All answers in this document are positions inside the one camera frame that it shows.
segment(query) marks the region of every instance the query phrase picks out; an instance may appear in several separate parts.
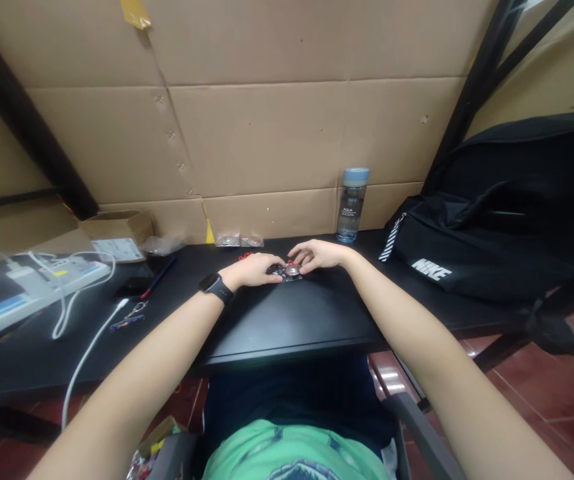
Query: black desk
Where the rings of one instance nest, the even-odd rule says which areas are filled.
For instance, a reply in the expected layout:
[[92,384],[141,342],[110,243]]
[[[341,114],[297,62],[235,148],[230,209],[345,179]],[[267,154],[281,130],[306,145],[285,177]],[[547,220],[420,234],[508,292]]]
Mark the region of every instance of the black desk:
[[[333,235],[319,238],[335,241]],[[381,231],[361,232],[353,248],[433,312],[454,336],[463,339],[506,333],[505,338],[510,339],[521,335],[524,315],[446,294],[404,265],[379,262],[382,238]],[[267,240],[265,248],[254,251],[285,258],[302,240]],[[149,298],[146,318],[102,335],[80,372],[74,392],[92,391],[146,334],[196,292],[198,282],[207,273],[236,262],[248,250],[194,245],[178,252],[178,261]],[[0,345],[0,407],[64,394],[80,357],[115,308],[117,301],[110,295],[137,268],[119,265],[110,282],[81,294],[59,340],[51,339],[60,309],[56,303]],[[126,315],[132,306],[128,304],[121,314]],[[505,344],[502,351],[492,351],[486,359],[484,355],[479,357],[492,367],[496,359],[512,353],[515,342]],[[208,376],[344,349],[368,353],[387,348],[348,274],[340,268],[320,270],[302,281],[241,289],[218,320],[189,374]],[[0,410],[0,415],[8,414]]]

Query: red tile floor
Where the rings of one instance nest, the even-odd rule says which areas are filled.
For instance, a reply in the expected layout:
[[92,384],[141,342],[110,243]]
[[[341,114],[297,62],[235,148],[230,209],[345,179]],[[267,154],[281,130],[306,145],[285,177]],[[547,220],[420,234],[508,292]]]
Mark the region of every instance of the red tile floor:
[[[574,316],[569,318],[569,324],[574,330]],[[473,357],[492,340],[494,337],[483,337],[462,341],[461,344]],[[373,353],[369,361],[376,392],[381,398],[401,391],[416,395],[392,352]],[[574,357],[553,357],[529,345],[487,376],[574,473]],[[167,415],[173,415],[190,431],[201,433],[202,408],[206,398],[206,379],[182,382],[150,428]],[[79,410],[84,400],[83,397],[72,400],[70,417]],[[18,408],[59,423],[61,406],[60,399],[20,405]],[[429,420],[443,435],[434,413],[429,414]],[[406,449],[413,478],[431,478],[415,444],[408,440]],[[44,447],[0,437],[0,480],[26,478],[44,452]]]

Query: tape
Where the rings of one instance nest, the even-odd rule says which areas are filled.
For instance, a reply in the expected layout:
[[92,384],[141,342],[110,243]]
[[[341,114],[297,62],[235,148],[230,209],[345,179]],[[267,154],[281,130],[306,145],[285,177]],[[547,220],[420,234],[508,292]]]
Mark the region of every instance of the tape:
[[149,14],[140,0],[120,0],[120,4],[122,5],[122,13],[127,23],[132,24],[140,30],[151,26]]
[[213,231],[211,230],[211,222],[209,221],[209,217],[207,216],[207,208],[205,207],[205,202],[200,197],[200,203],[202,203],[202,212],[205,214],[205,219],[207,220],[207,238],[205,239],[205,243],[215,243],[215,238],[213,237]]

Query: black smartwatch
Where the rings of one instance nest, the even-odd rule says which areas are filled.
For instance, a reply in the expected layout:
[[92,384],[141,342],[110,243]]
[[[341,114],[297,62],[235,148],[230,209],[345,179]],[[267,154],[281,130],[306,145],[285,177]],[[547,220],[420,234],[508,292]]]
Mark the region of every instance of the black smartwatch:
[[222,281],[219,273],[210,273],[199,284],[200,290],[206,293],[212,293],[225,305],[228,305],[233,300],[233,292]]

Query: chair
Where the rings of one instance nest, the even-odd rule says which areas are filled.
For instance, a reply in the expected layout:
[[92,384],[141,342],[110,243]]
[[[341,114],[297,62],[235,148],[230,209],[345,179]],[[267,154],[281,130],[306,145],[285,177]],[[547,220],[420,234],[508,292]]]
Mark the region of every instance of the chair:
[[[394,436],[398,454],[397,480],[411,478],[402,425],[406,426],[411,434],[434,478],[448,480],[465,478],[456,459],[408,393],[397,393],[383,400],[382,404],[397,425]],[[188,432],[168,436],[148,480],[190,479],[191,457],[196,440],[197,436]]]

